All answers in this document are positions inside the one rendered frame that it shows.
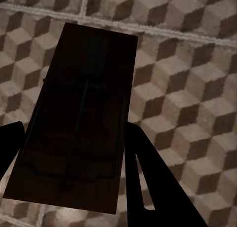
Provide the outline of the mousetrap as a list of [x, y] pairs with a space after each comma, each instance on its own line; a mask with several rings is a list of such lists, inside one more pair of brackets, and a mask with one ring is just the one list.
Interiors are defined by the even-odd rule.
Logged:
[[65, 22], [3, 198], [116, 215], [137, 42]]

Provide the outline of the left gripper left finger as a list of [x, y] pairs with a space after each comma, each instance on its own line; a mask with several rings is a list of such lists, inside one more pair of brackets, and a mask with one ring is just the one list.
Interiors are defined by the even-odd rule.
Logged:
[[0, 127], [0, 180], [10, 166], [25, 137], [21, 121]]

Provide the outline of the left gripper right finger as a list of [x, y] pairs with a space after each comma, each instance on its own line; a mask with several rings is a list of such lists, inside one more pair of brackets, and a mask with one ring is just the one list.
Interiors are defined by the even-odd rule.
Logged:
[[[137, 155], [155, 210], [144, 208]], [[124, 123], [128, 227], [208, 227], [143, 130]]]

